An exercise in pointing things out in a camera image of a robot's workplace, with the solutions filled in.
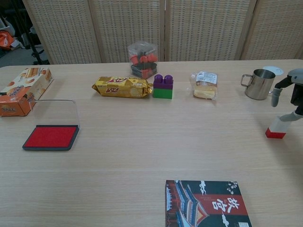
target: white block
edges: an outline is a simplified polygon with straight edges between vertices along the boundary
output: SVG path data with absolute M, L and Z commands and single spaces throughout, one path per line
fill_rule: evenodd
M 286 133 L 289 128 L 291 122 L 283 122 L 280 120 L 280 117 L 277 116 L 275 120 L 271 123 L 269 130 L 271 132 L 282 132 Z

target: bread package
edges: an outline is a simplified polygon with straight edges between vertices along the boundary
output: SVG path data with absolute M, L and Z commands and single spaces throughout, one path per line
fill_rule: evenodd
M 191 76 L 194 96 L 198 98 L 212 99 L 217 98 L 217 80 L 216 74 L 200 71 Z

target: wooden table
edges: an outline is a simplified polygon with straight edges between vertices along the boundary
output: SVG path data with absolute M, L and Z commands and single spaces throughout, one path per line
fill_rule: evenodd
M 74 99 L 81 129 L 68 152 L 26 152 L 32 114 L 0 118 L 0 226 L 161 227 L 165 180 L 185 179 L 238 181 L 253 227 L 301 227 L 303 121 L 283 140 L 264 134 L 295 109 L 293 88 L 273 108 L 270 95 L 252 100 L 240 85 L 265 65 L 287 73 L 303 61 L 160 62 L 159 72 L 174 77 L 172 100 L 101 97 L 91 88 L 101 75 L 129 76 L 128 63 L 49 66 L 55 80 L 42 99 Z M 1 68 L 0 88 L 24 68 Z M 215 104 L 190 93 L 198 70 L 218 74 Z

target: book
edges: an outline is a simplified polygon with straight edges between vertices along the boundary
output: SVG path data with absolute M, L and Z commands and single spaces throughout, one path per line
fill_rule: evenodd
M 252 227 L 238 183 L 166 181 L 166 227 Z

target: red and white block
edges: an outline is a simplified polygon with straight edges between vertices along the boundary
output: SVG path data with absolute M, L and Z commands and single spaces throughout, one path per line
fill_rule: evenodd
M 265 134 L 268 138 L 283 139 L 291 122 L 283 122 L 280 117 L 276 117 L 271 123 Z

